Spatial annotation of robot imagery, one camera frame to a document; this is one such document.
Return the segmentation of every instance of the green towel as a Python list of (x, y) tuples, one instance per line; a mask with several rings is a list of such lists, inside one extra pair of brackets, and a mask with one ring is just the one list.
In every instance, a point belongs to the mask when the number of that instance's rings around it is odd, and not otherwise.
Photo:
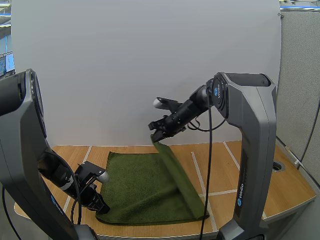
[(170, 147), (154, 146), (159, 153), (109, 153), (110, 181), (100, 194), (110, 211), (96, 213), (100, 222), (162, 225), (203, 218), (205, 206)]

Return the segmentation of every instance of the black cable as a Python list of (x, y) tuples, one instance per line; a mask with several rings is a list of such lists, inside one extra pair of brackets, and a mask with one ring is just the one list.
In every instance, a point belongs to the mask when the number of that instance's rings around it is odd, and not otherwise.
[[(81, 190), (80, 192), (80, 195), (83, 193), (83, 191), (88, 187), (90, 186), (95, 180), (97, 180), (97, 177), (96, 176), (93, 176), (88, 182), (87, 184), (84, 186), (84, 188)], [(78, 198), (76, 198), (74, 201), (73, 201), (73, 204), (72, 204), (72, 208), (71, 208), (71, 222), (74, 223), (74, 211), (75, 211), (75, 207), (76, 207), (76, 203), (78, 201)]]
[(4, 208), (4, 212), (5, 212), (6, 218), (8, 219), (12, 230), (14, 231), (14, 233), (18, 237), (18, 239), (21, 240), (21, 237), (19, 236), (19, 234), (16, 231), (14, 225), (12, 224), (12, 221), (10, 219), (10, 216), (9, 216), (9, 213), (8, 213), (8, 210), (7, 210), (6, 199), (5, 199), (5, 187), (4, 186), (2, 186), (2, 203), (3, 203), (3, 208)]
[(80, 191), (79, 191), (79, 185), (78, 185), (78, 181), (76, 179), (76, 176), (74, 174), (74, 171), (72, 171), (71, 167), (69, 166), (69, 164), (62, 158), (60, 157), (56, 152), (52, 152), (52, 151), (45, 151), (45, 153), (47, 154), (50, 154), (54, 157), (57, 157), (59, 159), (59, 161), (61, 162), (61, 164), (63, 166), (65, 166), (71, 173), (71, 176), (72, 176), (72, 179), (73, 179), (73, 182), (74, 182), (74, 188), (75, 188), (75, 191), (76, 191), (76, 196), (77, 196), (77, 199), (78, 199), (78, 202), (79, 202), (79, 208), (78, 208), (78, 222), (77, 224), (80, 224), (81, 223), (81, 216), (82, 216), (82, 206), (81, 206), (81, 197), (80, 197)]
[(209, 198), (209, 182), (210, 182), (210, 172), (211, 172), (211, 156), (212, 156), (212, 116), (211, 116), (211, 106), (210, 106), (210, 97), (209, 97), (209, 90), (206, 91), (207, 95), (207, 104), (208, 104), (208, 112), (209, 112), (209, 161), (208, 161), (208, 173), (206, 177), (206, 190), (205, 190), (205, 203), (204, 203), (204, 214), (201, 224), (201, 231), (199, 240), (202, 240), (202, 236), (204, 233), (204, 226), (205, 226), (205, 219), (207, 215), (207, 207), (208, 207), (208, 198)]
[(317, 119), (318, 119), (318, 115), (319, 115), (319, 110), (320, 110), (320, 100), (319, 100), (319, 103), (318, 103), (318, 108), (317, 108), (317, 111), (316, 111), (316, 115), (315, 115), (315, 118), (314, 118), (314, 121), (313, 121), (313, 126), (312, 126), (312, 130), (310, 132), (310, 135), (309, 135), (309, 138), (308, 138), (308, 142), (304, 148), (304, 151), (302, 153), (302, 156), (301, 156), (301, 160), (300, 162), (303, 161), (305, 155), (306, 155), (306, 152), (307, 152), (307, 149), (309, 147), (309, 143), (310, 143), (310, 140), (311, 140), (311, 137), (312, 137), (312, 134), (314, 133), (314, 130), (315, 130), (315, 127), (316, 127), (316, 123), (317, 123)]
[[(189, 122), (189, 123), (187, 124), (188, 129), (190, 129), (190, 130), (198, 130), (198, 131), (205, 132), (205, 133), (210, 132), (210, 129), (201, 129), (201, 128), (200, 128), (200, 122), (197, 120), (197, 118), (198, 118), (198, 117), (196, 117), (194, 120), (196, 121), (196, 123), (198, 124), (198, 126), (195, 126), (192, 122)], [(222, 124), (225, 123), (225, 121), (226, 121), (226, 119), (223, 119), (223, 121), (222, 121), (219, 125), (215, 126), (215, 127), (212, 128), (211, 130), (214, 131), (214, 130), (216, 130), (217, 128), (220, 128), (220, 127), (222, 126)]]

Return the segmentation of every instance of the gray robot arm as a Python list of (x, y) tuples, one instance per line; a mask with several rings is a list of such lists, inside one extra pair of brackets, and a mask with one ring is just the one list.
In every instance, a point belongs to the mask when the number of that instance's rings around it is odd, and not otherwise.
[(266, 239), (268, 227), (262, 214), (276, 144), (275, 84), (263, 74), (219, 72), (184, 103), (158, 97), (154, 105), (171, 111), (171, 115), (149, 124), (150, 130), (155, 130), (154, 142), (184, 131), (187, 123), (211, 106), (240, 129), (241, 164), (233, 218), (220, 228), (217, 239)]
[(75, 173), (51, 150), (36, 73), (32, 69), (0, 80), (0, 181), (23, 211), (52, 239), (93, 240), (87, 225), (73, 224), (51, 194), (42, 176), (93, 211), (109, 207), (96, 192), (94, 180), (108, 174), (90, 162)]

